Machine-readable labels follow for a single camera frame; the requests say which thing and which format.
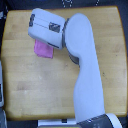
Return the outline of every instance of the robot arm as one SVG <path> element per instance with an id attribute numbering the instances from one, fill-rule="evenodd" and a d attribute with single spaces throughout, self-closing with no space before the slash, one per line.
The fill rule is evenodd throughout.
<path id="1" fill-rule="evenodd" d="M 105 114 L 98 59 L 88 18 L 78 13 L 65 22 L 65 19 L 60 16 L 41 9 L 34 9 L 29 22 L 28 34 L 57 49 L 66 46 L 72 61 L 79 64 L 80 73 L 73 96 L 76 122 L 81 124 L 91 120 L 90 123 L 95 124 L 96 120 L 108 119 L 111 126 L 115 127 L 118 124 L 118 128 L 121 128 L 114 114 L 111 114 L 114 122 L 110 114 Z"/>

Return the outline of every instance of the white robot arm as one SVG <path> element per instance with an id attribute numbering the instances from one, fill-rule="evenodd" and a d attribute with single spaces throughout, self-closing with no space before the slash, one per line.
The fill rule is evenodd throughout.
<path id="1" fill-rule="evenodd" d="M 57 49 L 66 46 L 71 60 L 80 66 L 73 96 L 76 122 L 88 125 L 110 120 L 112 127 L 122 128 L 114 114 L 105 114 L 100 70 L 88 18 L 78 13 L 65 22 L 60 16 L 34 9 L 28 34 Z"/>

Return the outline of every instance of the dark background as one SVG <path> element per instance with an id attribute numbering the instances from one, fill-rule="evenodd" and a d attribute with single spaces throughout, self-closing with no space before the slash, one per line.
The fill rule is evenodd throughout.
<path id="1" fill-rule="evenodd" d="M 93 7 L 96 6 L 97 0 L 72 0 L 72 7 Z M 119 9 L 121 16 L 126 46 L 128 49 L 128 0 L 99 0 L 97 6 L 111 6 L 116 5 Z M 69 4 L 65 2 L 66 8 L 69 8 Z M 62 0 L 0 0 L 0 14 L 3 12 L 3 17 L 0 17 L 0 46 L 2 42 L 2 35 L 4 30 L 4 24 L 6 21 L 6 15 L 8 10 L 29 10 L 34 8 L 42 9 L 56 9 L 64 8 Z M 123 128 L 127 126 L 127 117 L 119 117 Z M 37 121 L 8 121 L 8 128 L 36 128 Z"/>

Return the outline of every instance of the wooden table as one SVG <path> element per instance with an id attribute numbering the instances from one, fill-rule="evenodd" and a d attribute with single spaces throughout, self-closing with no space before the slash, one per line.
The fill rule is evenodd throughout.
<path id="1" fill-rule="evenodd" d="M 117 7 L 49 10 L 64 18 L 85 14 L 93 28 L 106 113 L 127 113 L 127 61 Z M 9 11 L 3 42 L 5 111 L 11 120 L 74 117 L 73 89 L 79 66 L 66 49 L 54 49 L 53 59 L 37 57 L 28 36 L 31 11 Z"/>

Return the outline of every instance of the pink object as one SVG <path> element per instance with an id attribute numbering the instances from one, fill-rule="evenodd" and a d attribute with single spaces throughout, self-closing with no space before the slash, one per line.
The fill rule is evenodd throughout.
<path id="1" fill-rule="evenodd" d="M 35 40 L 34 52 L 39 57 L 53 58 L 53 47 Z"/>

